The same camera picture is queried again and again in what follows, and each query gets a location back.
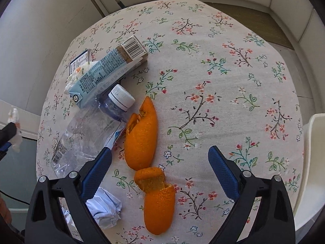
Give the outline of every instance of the screw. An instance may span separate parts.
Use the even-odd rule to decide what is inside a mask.
[[[243,171],[243,175],[245,176],[245,177],[251,177],[251,172],[250,171],[247,171],[247,170],[245,170],[245,171]]]
[[[41,176],[38,180],[40,182],[45,182],[46,181],[46,176]]]
[[[69,173],[70,178],[76,178],[77,175],[78,175],[78,173],[76,171],[72,171],[72,172]]]
[[[279,175],[275,175],[274,180],[276,180],[277,182],[280,182],[282,179]]]

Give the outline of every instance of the table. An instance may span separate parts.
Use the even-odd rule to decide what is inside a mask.
[[[286,65],[261,37],[198,0],[131,6],[101,19],[71,42],[43,106],[37,177],[55,178],[50,167],[53,150],[79,109],[63,93],[69,62],[87,48],[93,60],[100,60],[131,35],[148,50],[148,62],[121,84],[136,99],[131,111],[139,111],[146,95],[154,102],[159,134],[152,166],[162,168],[174,185],[176,207],[166,233],[155,236],[145,229],[144,194],[126,165],[123,137],[102,182],[122,201],[121,220],[104,230],[109,240],[208,243],[233,205],[208,163],[212,145],[258,177],[279,174],[294,206],[303,168],[303,134]],[[242,236],[247,236],[258,204],[256,199]]]

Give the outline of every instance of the bottle cap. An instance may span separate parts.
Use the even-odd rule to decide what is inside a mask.
[[[135,102],[131,94],[127,92],[122,86],[117,84],[108,94],[108,97],[123,111],[127,111]]]

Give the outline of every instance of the white chair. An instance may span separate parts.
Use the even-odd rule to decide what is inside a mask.
[[[325,113],[313,115],[303,130],[303,175],[294,208],[296,230],[314,217],[325,204]]]

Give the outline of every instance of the blue gripper pad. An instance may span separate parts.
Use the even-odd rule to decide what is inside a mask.
[[[89,170],[87,176],[83,179],[81,183],[80,198],[84,203],[88,199],[94,197],[108,168],[112,164],[112,152],[109,148],[104,147],[97,157],[99,158],[95,159],[97,160],[96,163]]]
[[[9,149],[9,147],[11,146],[10,142],[6,142],[1,148],[0,148],[0,152],[5,152]]]
[[[233,199],[236,202],[240,196],[238,191],[238,181],[214,146],[209,149],[208,159],[222,189],[225,191],[225,194],[228,198]]]

